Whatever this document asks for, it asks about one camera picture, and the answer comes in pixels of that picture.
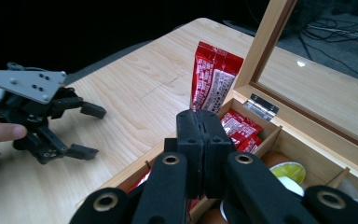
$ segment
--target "box lid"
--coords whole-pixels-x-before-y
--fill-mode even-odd
[[[295,54],[280,57],[284,50],[274,48],[295,3],[269,2],[234,92],[270,100],[280,108],[274,122],[284,122],[358,166],[358,79]]]

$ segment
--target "wooden table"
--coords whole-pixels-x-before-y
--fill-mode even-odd
[[[174,133],[176,114],[189,107],[199,41],[245,58],[253,38],[198,19],[72,85],[107,114],[99,120],[68,110],[50,129],[68,146],[98,148],[92,161],[41,165],[29,152],[0,143],[0,223],[68,223],[79,202]]]

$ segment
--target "wooden box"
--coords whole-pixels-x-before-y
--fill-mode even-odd
[[[260,137],[263,143],[256,155],[261,157],[268,151],[278,151],[303,164],[307,170],[302,184],[304,189],[313,185],[336,187],[347,178],[358,190],[358,80],[344,78],[342,83],[345,75],[300,57],[291,60],[297,58],[307,63],[309,68],[293,65],[284,70],[287,74],[274,74],[274,65],[287,64],[285,60],[289,59],[269,61],[294,4],[294,0],[270,1],[239,76],[218,115],[222,117],[233,108],[262,125],[264,131]],[[298,88],[301,92],[291,94],[291,88]],[[313,94],[321,92],[324,94],[323,104],[333,109],[315,109],[315,105],[320,105],[320,98]],[[244,106],[253,94],[279,107],[272,120],[264,120]],[[166,137],[175,137],[175,133]],[[154,159],[163,151],[163,145],[161,139],[157,146],[102,185],[101,189],[128,189],[153,165]],[[192,221],[196,222],[212,203],[205,199],[197,204],[192,210]]]

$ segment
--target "metal bracket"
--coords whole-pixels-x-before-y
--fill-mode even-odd
[[[0,88],[48,104],[65,81],[65,72],[0,70]]]
[[[279,107],[267,102],[253,93],[251,98],[247,100],[243,106],[267,121],[271,121],[277,115],[279,110]]]

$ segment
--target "cable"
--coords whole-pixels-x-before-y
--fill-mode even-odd
[[[303,37],[301,36],[301,33],[298,33],[298,36],[297,36],[297,37],[298,37],[298,39],[300,40],[301,45],[303,46],[304,50],[307,52],[308,58],[309,58],[311,61],[313,61],[312,56],[310,56],[310,51],[308,50],[307,44],[305,43]]]
[[[38,68],[38,67],[24,67],[22,65],[12,62],[7,63],[7,69],[15,70],[15,71],[45,71],[45,72],[48,71],[46,69]]]
[[[253,14],[251,7],[249,6],[249,0],[246,0],[246,6],[248,7],[248,11],[251,13],[251,16],[253,17],[253,19],[260,24],[260,21],[255,17],[255,15]]]
[[[312,30],[320,31],[320,33],[317,34]],[[302,33],[309,38],[323,40],[327,43],[358,41],[358,23],[320,18],[317,21],[310,22]]]
[[[357,72],[357,71],[355,71],[354,69],[352,69],[351,67],[349,67],[349,66],[348,66],[347,64],[345,64],[344,62],[342,62],[342,61],[340,61],[340,60],[338,60],[338,59],[335,59],[335,58],[331,57],[330,55],[328,55],[327,53],[325,53],[323,50],[318,49],[318,48],[315,48],[314,46],[311,46],[310,44],[308,44],[308,43],[306,43],[306,42],[304,42],[304,44],[305,44],[307,47],[309,47],[309,48],[318,50],[319,52],[321,52],[321,53],[322,53],[324,56],[326,56],[327,58],[329,58],[329,59],[331,59],[331,60],[334,60],[334,61],[336,61],[336,62],[338,62],[338,63],[341,63],[342,65],[344,65],[345,67],[347,67],[348,69],[350,69],[353,73],[355,73],[355,74],[358,75],[358,72]]]

